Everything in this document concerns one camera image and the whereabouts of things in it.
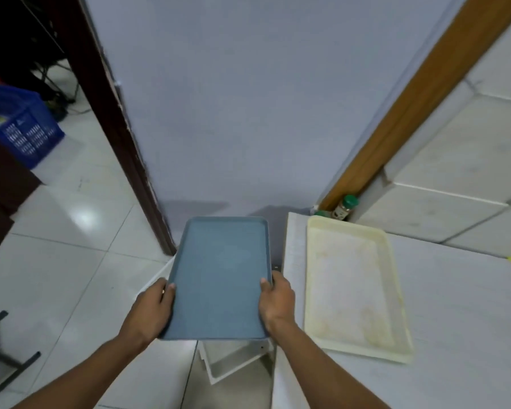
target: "wall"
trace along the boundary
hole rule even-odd
[[[511,256],[511,26],[385,166],[351,219]]]
[[[463,0],[86,0],[176,240],[264,215],[280,261]]]

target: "blue crate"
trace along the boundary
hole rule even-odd
[[[0,85],[0,142],[28,169],[34,168],[64,138],[40,95]]]

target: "door frame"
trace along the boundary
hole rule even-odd
[[[511,0],[466,0],[319,208],[359,195],[510,24]]]
[[[82,0],[40,0],[163,252],[176,254],[164,212],[129,128],[119,92]]]

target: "hand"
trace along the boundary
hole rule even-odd
[[[265,328],[276,340],[276,331],[281,324],[295,325],[295,292],[280,272],[273,271],[273,280],[274,287],[265,278],[260,281],[259,314]]]
[[[176,285],[167,285],[164,278],[159,278],[136,297],[118,338],[125,340],[137,353],[143,352],[167,324],[175,294]]]

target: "green lid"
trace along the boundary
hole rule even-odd
[[[354,195],[345,195],[343,198],[343,206],[345,208],[354,208],[358,204],[359,202]]]

